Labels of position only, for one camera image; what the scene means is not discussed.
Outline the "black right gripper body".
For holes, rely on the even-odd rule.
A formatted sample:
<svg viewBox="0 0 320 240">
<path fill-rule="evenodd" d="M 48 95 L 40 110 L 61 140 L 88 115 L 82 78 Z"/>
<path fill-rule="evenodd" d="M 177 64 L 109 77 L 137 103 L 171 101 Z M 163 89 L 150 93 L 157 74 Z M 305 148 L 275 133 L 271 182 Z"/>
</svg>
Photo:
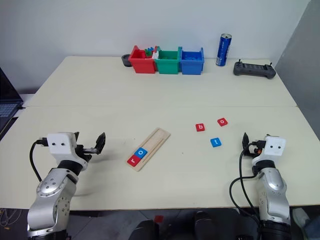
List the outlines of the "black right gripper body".
<svg viewBox="0 0 320 240">
<path fill-rule="evenodd" d="M 262 153 L 263 148 L 266 145 L 265 140 L 252 141 L 245 144 L 245 155 L 255 158 Z"/>
</svg>

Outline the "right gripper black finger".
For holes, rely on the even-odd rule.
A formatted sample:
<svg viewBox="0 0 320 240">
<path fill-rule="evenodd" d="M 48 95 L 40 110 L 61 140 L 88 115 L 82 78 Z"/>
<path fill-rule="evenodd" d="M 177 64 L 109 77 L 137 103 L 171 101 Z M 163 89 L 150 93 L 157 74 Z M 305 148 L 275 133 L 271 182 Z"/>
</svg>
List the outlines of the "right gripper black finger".
<svg viewBox="0 0 320 240">
<path fill-rule="evenodd" d="M 247 133 L 245 132 L 242 137 L 242 148 L 243 148 L 243 155 L 244 156 L 249 156 L 248 145 L 249 145 L 249 137 L 248 137 Z"/>
</svg>

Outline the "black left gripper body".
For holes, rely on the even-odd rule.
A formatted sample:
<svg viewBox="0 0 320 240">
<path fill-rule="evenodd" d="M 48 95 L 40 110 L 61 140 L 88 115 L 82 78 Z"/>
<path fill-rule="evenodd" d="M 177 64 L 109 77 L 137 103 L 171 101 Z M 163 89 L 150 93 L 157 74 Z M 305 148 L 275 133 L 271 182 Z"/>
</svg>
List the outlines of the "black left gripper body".
<svg viewBox="0 0 320 240">
<path fill-rule="evenodd" d="M 77 145 L 75 148 L 75 153 L 78 157 L 89 162 L 92 158 L 92 155 L 99 155 L 100 151 L 97 148 L 84 148 L 83 145 Z"/>
</svg>

